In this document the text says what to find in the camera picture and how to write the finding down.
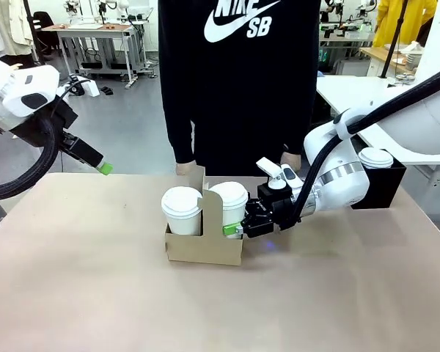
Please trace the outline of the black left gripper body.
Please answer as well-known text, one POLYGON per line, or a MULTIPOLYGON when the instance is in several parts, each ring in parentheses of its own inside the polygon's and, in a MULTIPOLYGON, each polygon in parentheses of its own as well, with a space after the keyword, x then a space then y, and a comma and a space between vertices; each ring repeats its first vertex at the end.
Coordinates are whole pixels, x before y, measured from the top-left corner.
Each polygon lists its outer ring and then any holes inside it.
POLYGON ((13 128, 11 132, 34 147, 43 147, 47 137, 40 126, 40 121, 47 119, 53 125, 56 145, 59 146, 64 135, 64 129, 68 129, 78 118, 78 115, 64 100, 57 105, 55 112, 52 114, 55 105, 56 103, 53 102, 37 110, 22 125, 13 128))

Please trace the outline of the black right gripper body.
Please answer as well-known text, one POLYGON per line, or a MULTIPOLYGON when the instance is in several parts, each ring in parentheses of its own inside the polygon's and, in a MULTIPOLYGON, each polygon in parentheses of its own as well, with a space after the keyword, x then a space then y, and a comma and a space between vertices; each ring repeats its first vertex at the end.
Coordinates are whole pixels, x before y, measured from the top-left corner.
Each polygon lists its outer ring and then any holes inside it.
POLYGON ((301 217, 294 214, 295 205, 291 198, 274 200, 271 203, 271 218, 281 231, 288 230, 301 222, 301 217))

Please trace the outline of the person left hand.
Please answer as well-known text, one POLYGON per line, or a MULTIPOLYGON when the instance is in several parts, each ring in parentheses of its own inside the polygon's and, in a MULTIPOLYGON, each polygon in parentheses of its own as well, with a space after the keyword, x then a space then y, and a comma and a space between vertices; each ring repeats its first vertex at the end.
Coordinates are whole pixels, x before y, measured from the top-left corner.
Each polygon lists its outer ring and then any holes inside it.
POLYGON ((280 164, 287 164, 293 171, 298 172, 301 169, 301 155, 283 152, 280 164))

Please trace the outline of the person right hand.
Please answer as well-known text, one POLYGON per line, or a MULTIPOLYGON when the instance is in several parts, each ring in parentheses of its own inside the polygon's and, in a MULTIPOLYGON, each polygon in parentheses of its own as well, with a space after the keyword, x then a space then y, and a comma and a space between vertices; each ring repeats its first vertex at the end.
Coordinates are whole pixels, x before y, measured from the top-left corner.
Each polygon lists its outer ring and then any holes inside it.
POLYGON ((175 171, 176 175, 184 176, 188 175, 197 166, 196 161, 190 161, 188 163, 176 163, 175 171))

